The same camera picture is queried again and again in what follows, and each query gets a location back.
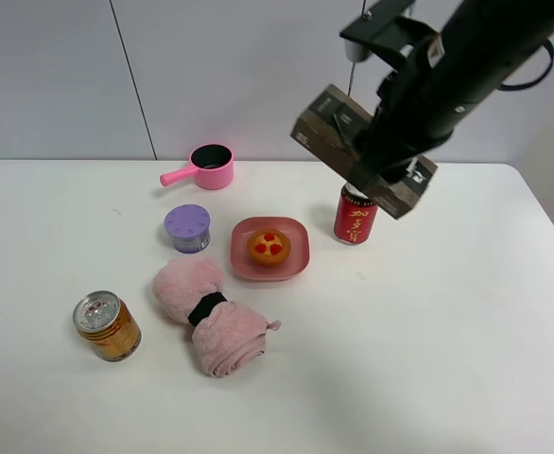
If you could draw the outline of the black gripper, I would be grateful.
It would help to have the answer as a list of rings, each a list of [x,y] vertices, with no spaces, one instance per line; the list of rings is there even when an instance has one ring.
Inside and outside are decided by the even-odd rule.
[[[418,98],[417,88],[403,71],[395,70],[378,87],[380,103],[354,141],[359,160],[350,179],[367,197],[374,197],[383,185],[400,182],[413,158],[447,141],[445,132],[427,125],[427,104]]]

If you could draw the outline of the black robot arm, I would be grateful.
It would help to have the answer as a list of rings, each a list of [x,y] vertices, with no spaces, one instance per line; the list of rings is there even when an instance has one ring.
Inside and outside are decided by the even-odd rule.
[[[554,1],[463,1],[441,31],[407,18],[408,1],[378,1],[339,35],[392,69],[346,179],[365,194],[399,181],[554,33]]]

